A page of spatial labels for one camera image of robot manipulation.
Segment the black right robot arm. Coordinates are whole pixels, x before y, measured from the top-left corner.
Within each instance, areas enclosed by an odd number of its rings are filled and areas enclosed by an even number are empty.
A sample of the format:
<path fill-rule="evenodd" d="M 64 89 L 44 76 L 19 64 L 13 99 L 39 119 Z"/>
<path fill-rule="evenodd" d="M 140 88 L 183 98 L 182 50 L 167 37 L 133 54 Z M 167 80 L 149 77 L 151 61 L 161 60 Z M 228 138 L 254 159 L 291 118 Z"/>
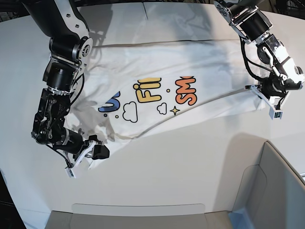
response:
<path fill-rule="evenodd" d="M 83 139 L 80 132 L 64 127 L 65 116 L 76 102 L 73 87 L 84 80 L 93 39 L 89 27 L 72 0 L 24 0 L 22 4 L 50 38 L 50 61 L 43 74 L 47 88 L 41 93 L 35 114 L 32 138 L 59 154 L 66 162 L 69 176 L 85 158 L 107 159 L 109 149 L 97 135 Z"/>

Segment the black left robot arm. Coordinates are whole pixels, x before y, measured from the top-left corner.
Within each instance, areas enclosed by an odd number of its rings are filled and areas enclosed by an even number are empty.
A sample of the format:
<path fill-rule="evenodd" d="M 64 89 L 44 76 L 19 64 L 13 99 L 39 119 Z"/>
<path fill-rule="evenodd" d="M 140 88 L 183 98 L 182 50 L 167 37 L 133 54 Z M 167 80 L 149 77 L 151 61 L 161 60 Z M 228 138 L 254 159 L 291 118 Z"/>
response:
<path fill-rule="evenodd" d="M 283 43 L 269 32 L 273 25 L 258 9 L 259 3 L 258 0 L 215 0 L 214 6 L 238 34 L 246 70 L 259 82 L 246 88 L 270 106 L 272 118 L 281 118 L 281 107 L 289 92 L 303 88 L 305 75 Z M 250 69 L 250 64 L 259 67 L 246 56 L 245 45 L 251 43 L 255 43 L 260 61 L 268 65 L 262 67 L 270 73 L 268 77 L 260 77 Z"/>

